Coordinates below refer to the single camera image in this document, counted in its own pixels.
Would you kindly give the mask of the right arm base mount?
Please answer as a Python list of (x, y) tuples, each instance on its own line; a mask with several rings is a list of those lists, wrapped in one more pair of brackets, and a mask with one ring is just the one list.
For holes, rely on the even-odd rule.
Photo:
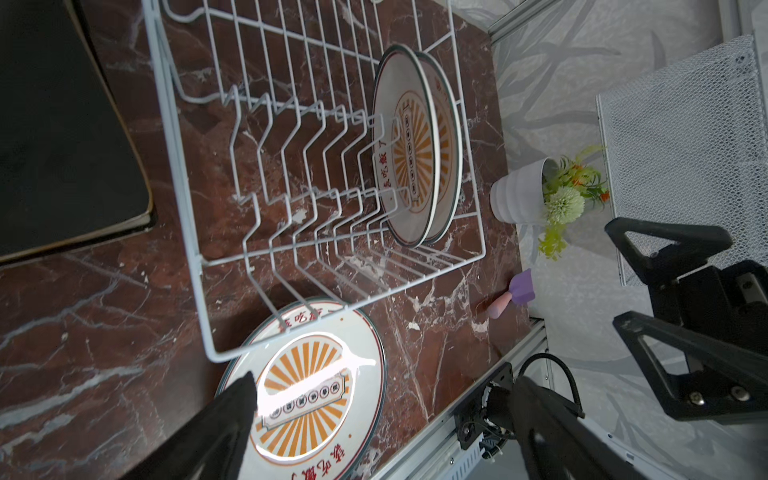
[(500, 453), (508, 441), (516, 441), (517, 435), (512, 414), (508, 408), (512, 388), (521, 379), (528, 368), (537, 360), (547, 360), (560, 367), (568, 381), (572, 400), (545, 388), (546, 394), (561, 404), (569, 413), (584, 419), (585, 412), (574, 375), (568, 366), (555, 355), (544, 352), (529, 356), (519, 367), (518, 376), (513, 373), (513, 366), (504, 362), (474, 389), (454, 413), (456, 437), (462, 450), (469, 450), (479, 440), (482, 458), (490, 460)]

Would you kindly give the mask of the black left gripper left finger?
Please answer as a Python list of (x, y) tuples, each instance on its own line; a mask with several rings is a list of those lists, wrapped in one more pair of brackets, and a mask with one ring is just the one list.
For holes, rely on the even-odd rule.
[(125, 479), (236, 479), (257, 407), (252, 374), (236, 380)]

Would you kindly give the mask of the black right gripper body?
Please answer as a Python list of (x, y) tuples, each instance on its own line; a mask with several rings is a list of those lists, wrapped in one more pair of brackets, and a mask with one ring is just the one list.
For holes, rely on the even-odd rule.
[(651, 317), (767, 357), (767, 272), (760, 264), (703, 266), (647, 287)]

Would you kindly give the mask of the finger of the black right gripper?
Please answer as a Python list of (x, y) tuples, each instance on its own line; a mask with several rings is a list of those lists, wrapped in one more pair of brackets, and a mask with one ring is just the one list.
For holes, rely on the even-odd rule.
[[(645, 285), (663, 285), (707, 264), (710, 257), (733, 245), (730, 234), (719, 226), (657, 223), (617, 217), (604, 228), (639, 280)], [(629, 233), (671, 241), (645, 255)]]
[[(765, 355), (634, 311), (615, 317), (613, 326), (669, 417), (722, 425), (767, 421)], [(683, 353), (687, 370), (667, 371), (652, 340)]]

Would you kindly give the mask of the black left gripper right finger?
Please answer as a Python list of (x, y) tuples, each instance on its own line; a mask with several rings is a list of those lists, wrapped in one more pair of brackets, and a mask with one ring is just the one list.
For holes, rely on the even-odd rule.
[(527, 377), (511, 390), (512, 430), (531, 479), (641, 479), (549, 391)]

